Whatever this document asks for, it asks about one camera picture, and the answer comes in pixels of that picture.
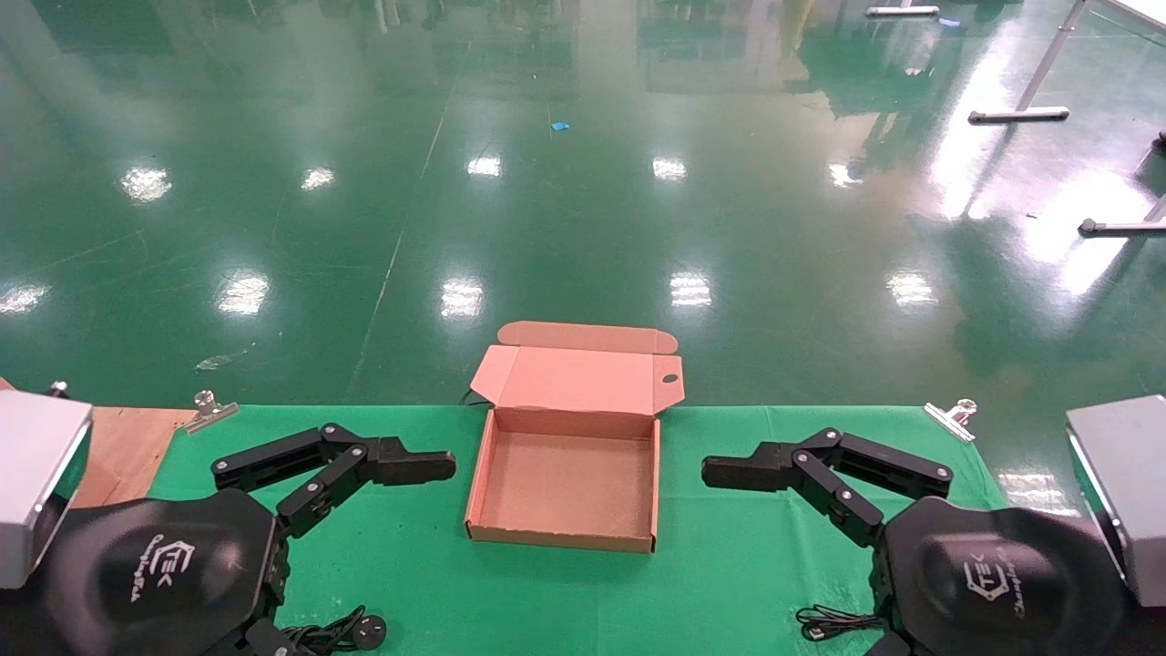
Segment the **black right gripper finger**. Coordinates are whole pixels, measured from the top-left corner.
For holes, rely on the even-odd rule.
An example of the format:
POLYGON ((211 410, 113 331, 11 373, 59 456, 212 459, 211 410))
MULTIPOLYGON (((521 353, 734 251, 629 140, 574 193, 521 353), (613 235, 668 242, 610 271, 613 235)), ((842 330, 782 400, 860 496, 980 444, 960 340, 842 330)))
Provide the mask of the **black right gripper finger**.
POLYGON ((953 474, 944 466, 833 426, 800 443, 760 443, 746 457, 707 456, 702 481, 711 488, 795 491, 859 548, 877 543, 883 512, 843 477, 900 496, 948 496, 953 474))

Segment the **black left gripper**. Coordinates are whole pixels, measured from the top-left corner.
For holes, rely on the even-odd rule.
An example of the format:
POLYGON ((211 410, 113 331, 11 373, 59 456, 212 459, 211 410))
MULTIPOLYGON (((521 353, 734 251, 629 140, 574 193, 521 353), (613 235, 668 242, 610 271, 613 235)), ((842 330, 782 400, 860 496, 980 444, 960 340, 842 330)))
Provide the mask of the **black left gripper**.
POLYGON ((71 512, 36 570, 40 655, 292 656, 278 520, 243 491, 71 512))

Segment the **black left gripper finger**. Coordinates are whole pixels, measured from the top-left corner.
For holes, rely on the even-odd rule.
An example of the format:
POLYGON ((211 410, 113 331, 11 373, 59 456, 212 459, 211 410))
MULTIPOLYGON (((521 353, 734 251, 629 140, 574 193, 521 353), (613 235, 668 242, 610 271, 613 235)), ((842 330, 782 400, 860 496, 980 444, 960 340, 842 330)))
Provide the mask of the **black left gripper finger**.
POLYGON ((410 452, 400 437, 358 436, 331 423, 223 456, 211 472, 218 491, 244 493, 308 475, 276 506, 281 536, 301 538, 367 484, 399 487, 450 480, 455 456, 410 452))

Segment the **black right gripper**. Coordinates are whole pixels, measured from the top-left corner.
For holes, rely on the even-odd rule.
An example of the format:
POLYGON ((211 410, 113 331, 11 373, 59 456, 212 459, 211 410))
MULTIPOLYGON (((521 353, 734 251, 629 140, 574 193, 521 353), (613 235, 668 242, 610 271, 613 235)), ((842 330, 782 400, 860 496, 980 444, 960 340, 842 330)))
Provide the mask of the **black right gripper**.
POLYGON ((881 532, 890 632, 864 656, 1103 655, 1129 606, 1110 552, 1083 522, 923 498, 881 532))

